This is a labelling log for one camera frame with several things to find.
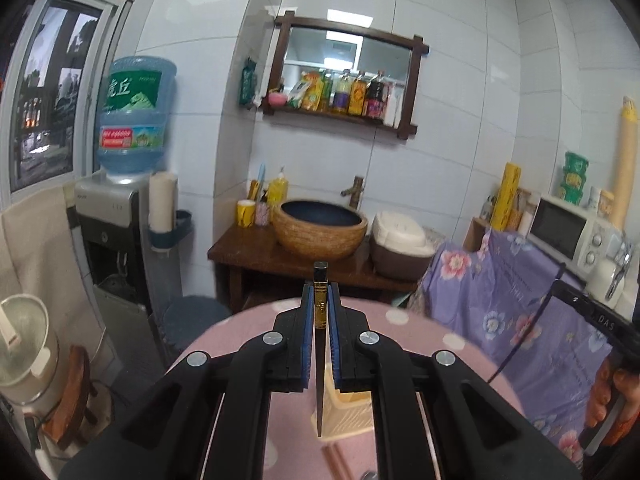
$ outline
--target pink tablecloth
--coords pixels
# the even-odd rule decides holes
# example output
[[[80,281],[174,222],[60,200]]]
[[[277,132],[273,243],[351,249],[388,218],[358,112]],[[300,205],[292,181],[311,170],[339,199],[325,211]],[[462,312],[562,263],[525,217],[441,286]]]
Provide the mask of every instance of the pink tablecloth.
[[[489,378],[496,367],[482,352],[443,326],[404,310],[392,309],[375,301],[342,298],[345,306],[367,315],[369,326],[423,355],[451,349],[482,378]],[[203,350],[211,356],[235,352],[240,345],[273,327],[277,313],[300,305],[300,300],[283,300],[241,312],[209,328],[194,341],[184,355]],[[273,394],[267,430],[264,480],[331,480],[310,418],[315,411],[315,370],[308,390],[302,394]],[[494,388],[512,406],[522,411],[509,383],[499,376]],[[338,441],[356,479],[368,470],[377,470],[373,432]]]

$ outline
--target mirror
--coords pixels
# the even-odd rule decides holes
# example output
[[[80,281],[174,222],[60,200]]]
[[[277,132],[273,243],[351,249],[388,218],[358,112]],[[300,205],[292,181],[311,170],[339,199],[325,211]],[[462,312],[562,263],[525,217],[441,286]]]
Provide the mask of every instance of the mirror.
[[[411,51],[379,40],[333,30],[292,27],[282,77],[289,92],[303,72],[329,70],[337,76],[349,69],[356,77],[365,72],[368,81],[378,71],[385,81],[404,86],[409,72]]]

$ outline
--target blue water jug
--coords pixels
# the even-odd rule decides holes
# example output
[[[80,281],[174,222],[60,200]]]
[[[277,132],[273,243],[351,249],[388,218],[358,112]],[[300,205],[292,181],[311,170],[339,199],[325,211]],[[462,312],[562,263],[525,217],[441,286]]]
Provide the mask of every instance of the blue water jug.
[[[108,177],[151,173],[162,160],[176,70],[171,61],[151,56],[111,64],[98,142],[98,160]]]

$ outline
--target hand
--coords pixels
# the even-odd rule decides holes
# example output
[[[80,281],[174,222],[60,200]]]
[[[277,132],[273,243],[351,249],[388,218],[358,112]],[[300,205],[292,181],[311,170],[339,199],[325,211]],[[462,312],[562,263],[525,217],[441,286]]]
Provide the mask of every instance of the hand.
[[[600,369],[596,373],[596,380],[591,387],[585,424],[594,428],[607,417],[607,404],[611,400],[611,364],[609,358],[604,359]],[[613,374],[613,383],[616,389],[626,399],[626,403],[618,420],[602,441],[603,446],[613,446],[626,436],[636,423],[640,412],[640,376],[630,374],[624,370],[617,370]]]

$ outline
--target wooden vanity table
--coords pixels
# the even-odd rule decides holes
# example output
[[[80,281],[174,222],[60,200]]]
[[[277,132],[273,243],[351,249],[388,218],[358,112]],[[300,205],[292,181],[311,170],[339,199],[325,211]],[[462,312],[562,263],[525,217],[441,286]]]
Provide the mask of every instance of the wooden vanity table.
[[[271,226],[231,226],[207,253],[209,260],[228,266],[229,308],[236,314],[267,301],[297,297],[311,280],[313,261],[289,253]],[[369,257],[366,237],[356,252],[329,262],[329,281],[340,284],[344,296],[389,303],[399,293],[413,292],[417,282],[379,276]]]

